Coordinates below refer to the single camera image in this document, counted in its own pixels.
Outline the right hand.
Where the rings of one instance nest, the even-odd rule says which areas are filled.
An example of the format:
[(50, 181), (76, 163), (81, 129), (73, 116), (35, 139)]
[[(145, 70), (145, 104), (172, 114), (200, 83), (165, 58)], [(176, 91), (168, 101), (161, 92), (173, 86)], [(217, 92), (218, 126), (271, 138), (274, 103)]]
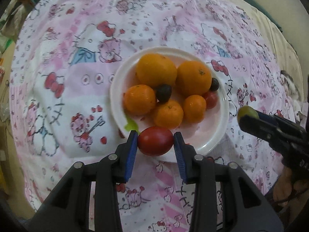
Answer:
[(290, 168), (284, 166), (273, 188), (273, 200), (280, 206), (286, 206), (291, 194), (300, 194), (308, 190), (308, 179), (296, 179)]

